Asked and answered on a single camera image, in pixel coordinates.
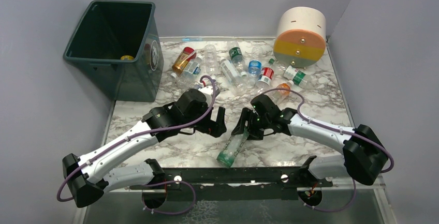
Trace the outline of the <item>orange juice bottle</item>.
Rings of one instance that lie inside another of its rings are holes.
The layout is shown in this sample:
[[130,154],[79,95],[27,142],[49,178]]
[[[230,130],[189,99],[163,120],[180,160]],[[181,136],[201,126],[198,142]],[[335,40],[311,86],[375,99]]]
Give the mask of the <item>orange juice bottle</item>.
[[267,96],[275,104],[280,104],[284,99],[286,99],[290,94],[290,89],[293,86],[293,81],[289,80],[286,83],[279,84],[276,88],[283,88],[283,90],[275,90],[267,93]]

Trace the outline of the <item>clear bottle grey blue label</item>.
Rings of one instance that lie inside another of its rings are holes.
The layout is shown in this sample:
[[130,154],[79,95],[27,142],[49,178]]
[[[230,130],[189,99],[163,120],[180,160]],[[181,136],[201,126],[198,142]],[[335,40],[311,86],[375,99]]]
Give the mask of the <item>clear bottle grey blue label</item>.
[[196,77],[200,72],[201,62],[202,59],[200,57],[196,57],[188,62],[187,66],[177,78],[176,83],[179,89],[185,91],[194,85]]

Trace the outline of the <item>green tea bottle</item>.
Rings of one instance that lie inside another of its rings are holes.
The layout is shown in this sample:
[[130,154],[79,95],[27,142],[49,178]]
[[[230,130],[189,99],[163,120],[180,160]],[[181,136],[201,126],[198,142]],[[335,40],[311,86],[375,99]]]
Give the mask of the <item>green tea bottle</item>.
[[223,167],[230,168],[248,137],[249,133],[246,127],[237,134],[232,135],[218,154],[217,162]]

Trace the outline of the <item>yellow juice bottle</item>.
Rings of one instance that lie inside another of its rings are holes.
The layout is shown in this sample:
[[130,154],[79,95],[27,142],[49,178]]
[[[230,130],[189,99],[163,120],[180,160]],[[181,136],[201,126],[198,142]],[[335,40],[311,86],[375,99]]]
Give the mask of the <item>yellow juice bottle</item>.
[[130,55],[123,55],[123,56],[120,57],[120,60],[123,60],[123,61],[132,61],[132,60],[134,60],[134,57],[133,57],[133,56],[130,56]]

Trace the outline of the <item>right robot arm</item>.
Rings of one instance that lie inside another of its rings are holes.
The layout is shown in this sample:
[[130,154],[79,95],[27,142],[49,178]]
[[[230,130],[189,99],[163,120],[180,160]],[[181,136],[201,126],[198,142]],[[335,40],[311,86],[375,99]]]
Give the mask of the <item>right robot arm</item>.
[[280,109],[267,95],[252,99],[252,109],[243,108],[233,135],[248,133],[248,140],[263,140],[264,131],[302,137],[327,146],[338,155],[307,161],[304,175],[310,179],[349,176],[363,185],[373,185],[390,154],[367,125],[344,127],[316,120],[299,109]]

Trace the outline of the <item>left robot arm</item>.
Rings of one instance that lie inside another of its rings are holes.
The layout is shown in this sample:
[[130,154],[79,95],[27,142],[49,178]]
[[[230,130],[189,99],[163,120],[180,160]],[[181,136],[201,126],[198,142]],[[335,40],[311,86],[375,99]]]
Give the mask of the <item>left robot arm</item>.
[[227,130],[225,108],[219,107],[216,120],[211,119],[219,93],[212,86],[191,88],[176,102],[152,108],[127,132],[108,144],[85,155],[66,155],[62,159],[64,181],[58,189],[57,200],[74,201],[76,207],[82,208],[114,189],[161,181],[164,172],[155,159],[147,159],[136,166],[118,166],[143,149],[184,134],[185,128],[220,137]]

